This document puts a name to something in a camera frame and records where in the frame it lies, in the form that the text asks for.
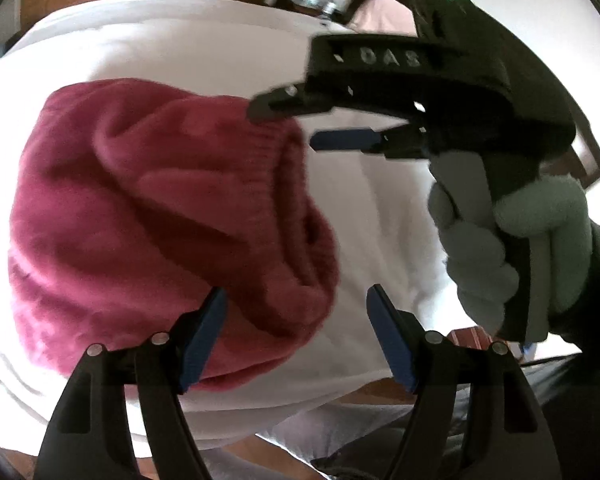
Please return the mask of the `dark sleeve right forearm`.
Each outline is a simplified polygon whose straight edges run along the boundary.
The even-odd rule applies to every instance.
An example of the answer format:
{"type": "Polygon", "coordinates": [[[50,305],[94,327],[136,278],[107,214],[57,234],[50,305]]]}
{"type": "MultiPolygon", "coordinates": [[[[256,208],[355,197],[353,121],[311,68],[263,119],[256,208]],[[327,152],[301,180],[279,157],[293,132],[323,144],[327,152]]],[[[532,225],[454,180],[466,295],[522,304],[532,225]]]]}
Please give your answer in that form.
{"type": "Polygon", "coordinates": [[[590,270],[576,303],[564,313],[552,313],[550,331],[600,358],[600,226],[591,223],[593,250],[590,270]]]}

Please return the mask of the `right hand in grey glove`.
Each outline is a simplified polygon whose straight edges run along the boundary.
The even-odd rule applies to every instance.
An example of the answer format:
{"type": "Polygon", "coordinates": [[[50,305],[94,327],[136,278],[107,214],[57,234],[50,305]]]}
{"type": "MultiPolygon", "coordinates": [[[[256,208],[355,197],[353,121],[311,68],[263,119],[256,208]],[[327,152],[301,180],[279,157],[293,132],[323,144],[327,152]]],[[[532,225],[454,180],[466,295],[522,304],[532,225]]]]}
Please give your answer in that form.
{"type": "Polygon", "coordinates": [[[436,156],[429,169],[428,210],[465,313],[492,336],[545,340],[550,318],[577,302],[591,266],[593,235],[580,182],[537,177],[496,198],[476,154],[436,156]]]}

